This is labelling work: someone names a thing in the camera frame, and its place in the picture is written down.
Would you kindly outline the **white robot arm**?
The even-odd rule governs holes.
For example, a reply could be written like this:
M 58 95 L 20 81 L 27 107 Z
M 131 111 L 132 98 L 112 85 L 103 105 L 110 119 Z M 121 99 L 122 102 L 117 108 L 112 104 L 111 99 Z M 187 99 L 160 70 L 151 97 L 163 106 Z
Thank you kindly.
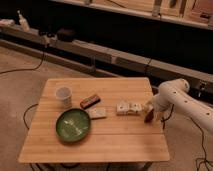
M 185 79 L 161 83 L 158 93 L 144 105 L 144 121 L 151 122 L 161 119 L 163 112 L 174 105 L 213 134 L 213 108 L 189 96 L 189 89 L 190 85 Z

